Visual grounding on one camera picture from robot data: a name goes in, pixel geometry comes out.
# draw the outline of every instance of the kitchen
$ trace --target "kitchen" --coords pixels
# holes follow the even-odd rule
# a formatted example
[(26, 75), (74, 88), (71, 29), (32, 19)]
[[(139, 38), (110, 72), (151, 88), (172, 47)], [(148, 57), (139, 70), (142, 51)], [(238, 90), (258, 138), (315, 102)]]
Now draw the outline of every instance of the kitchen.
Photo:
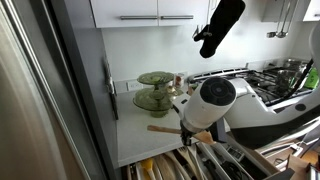
[[(100, 151), (108, 152), (100, 154), (99, 157), (103, 159), (111, 179), (118, 176), (120, 171), (118, 144), (121, 142), (116, 140), (119, 138), (116, 123), (123, 121), (121, 114), (118, 122), (113, 121), (111, 110), (105, 110), (110, 109), (111, 104), (106, 92), (102, 90), (104, 84), (101, 83), (105, 81), (100, 61), (104, 57), (104, 51), (119, 97), (127, 91), (126, 81), (134, 80), (146, 72), (162, 70), (173, 73), (188, 72), (188, 75), (192, 75), (204, 71), (245, 67), (247, 63), (249, 69), (262, 70), (269, 62), (278, 59), (310, 59), (308, 35), (316, 22), (294, 22), (286, 38), (266, 38), (266, 34), (275, 31), (277, 26), (274, 22), (261, 22), (266, 2), (245, 1), (246, 9), (243, 15), (222, 41), (216, 54), (209, 59), (203, 59), (199, 55), (202, 43), (196, 43), (192, 39), (196, 29), (194, 25), (92, 29), (94, 22), (88, 2), (79, 3), (79, 7), (73, 7), (74, 3), (71, 1), (52, 2), (54, 11), (58, 11), (59, 6), (67, 9), (60, 9), (61, 12), (56, 12), (56, 16), (60, 28), (74, 34), (70, 36), (65, 32), (62, 36), (72, 59), (71, 64), (78, 70), (74, 72), (75, 77), (89, 111), (88, 116), (95, 126), (93, 129)], [(68, 16), (69, 24), (62, 21)], [(72, 48), (72, 43), (76, 43), (78, 48)]]

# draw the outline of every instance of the wooden handle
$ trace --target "wooden handle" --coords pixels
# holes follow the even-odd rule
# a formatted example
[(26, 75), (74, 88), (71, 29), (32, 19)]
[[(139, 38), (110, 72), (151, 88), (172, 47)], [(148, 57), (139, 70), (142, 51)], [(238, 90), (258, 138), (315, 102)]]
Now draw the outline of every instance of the wooden handle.
[(180, 129), (159, 127), (159, 126), (153, 126), (153, 125), (149, 125), (147, 129), (148, 129), (149, 131), (167, 132), (167, 133), (173, 133), (173, 134), (181, 134), (181, 130), (180, 130)]

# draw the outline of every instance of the refrigerator door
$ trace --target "refrigerator door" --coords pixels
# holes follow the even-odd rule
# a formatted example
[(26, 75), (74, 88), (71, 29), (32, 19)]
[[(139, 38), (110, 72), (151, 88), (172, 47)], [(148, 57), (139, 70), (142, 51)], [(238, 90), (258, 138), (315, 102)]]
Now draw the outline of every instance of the refrigerator door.
[(33, 10), (43, 1), (32, 2), (0, 1), (0, 179), (107, 179), (61, 46)]

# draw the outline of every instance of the green glass plate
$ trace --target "green glass plate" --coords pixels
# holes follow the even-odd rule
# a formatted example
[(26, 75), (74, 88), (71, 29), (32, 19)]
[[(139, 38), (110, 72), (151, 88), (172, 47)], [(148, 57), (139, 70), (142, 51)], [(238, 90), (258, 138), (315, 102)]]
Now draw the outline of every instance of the green glass plate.
[(145, 73), (138, 77), (138, 82), (147, 85), (165, 84), (172, 81), (174, 75), (172, 73), (156, 71), (151, 73)]
[(170, 97), (163, 89), (157, 91), (154, 91), (153, 88), (139, 90), (135, 94), (133, 103), (148, 111), (166, 111), (172, 107)]

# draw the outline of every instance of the wooden spatula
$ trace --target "wooden spatula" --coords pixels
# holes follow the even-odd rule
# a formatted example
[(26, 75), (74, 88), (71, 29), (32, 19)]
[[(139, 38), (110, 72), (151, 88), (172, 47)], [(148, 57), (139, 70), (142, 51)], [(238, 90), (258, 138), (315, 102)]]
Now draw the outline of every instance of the wooden spatula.
[[(147, 127), (149, 131), (156, 131), (156, 132), (165, 132), (165, 133), (172, 133), (172, 134), (181, 134), (182, 131), (180, 129), (173, 129), (173, 128), (167, 128), (167, 127), (160, 127), (160, 126), (153, 126), (149, 125)], [(208, 131), (201, 131), (193, 137), (201, 142), (204, 142), (206, 144), (212, 145), (215, 144), (216, 142), (213, 141), (211, 133)]]

